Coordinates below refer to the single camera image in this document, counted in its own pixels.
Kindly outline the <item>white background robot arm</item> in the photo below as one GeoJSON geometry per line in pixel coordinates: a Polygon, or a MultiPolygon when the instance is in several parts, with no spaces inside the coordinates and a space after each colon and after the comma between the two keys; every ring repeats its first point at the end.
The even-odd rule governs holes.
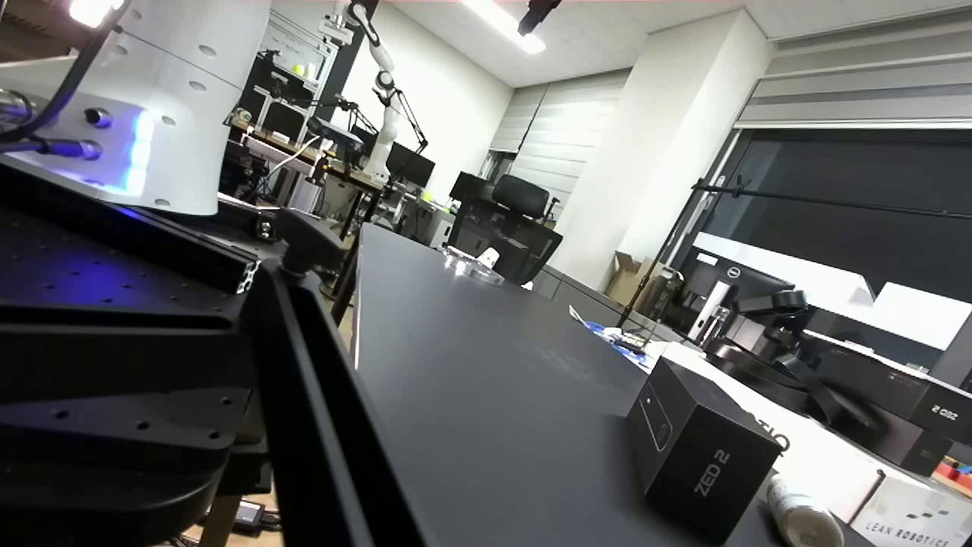
{"type": "Polygon", "coordinates": [[[363,0],[336,0],[333,11],[329,14],[329,41],[336,48],[346,48],[354,37],[366,41],[366,56],[375,63],[374,98],[383,107],[383,117],[370,143],[370,153],[363,156],[362,174],[370,182],[386,182],[392,176],[387,158],[392,158],[396,128],[410,123],[420,145],[427,145],[427,135],[422,131],[403,89],[396,85],[392,51],[386,48],[386,38],[374,26],[363,0]]]}

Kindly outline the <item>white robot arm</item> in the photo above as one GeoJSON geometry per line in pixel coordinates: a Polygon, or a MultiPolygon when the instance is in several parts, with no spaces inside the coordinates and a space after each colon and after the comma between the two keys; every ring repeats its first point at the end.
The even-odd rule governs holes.
{"type": "Polygon", "coordinates": [[[182,215],[217,211],[224,117],[235,107],[270,21],[270,0],[66,0],[100,33],[92,59],[0,68],[0,164],[87,196],[182,215]]]}

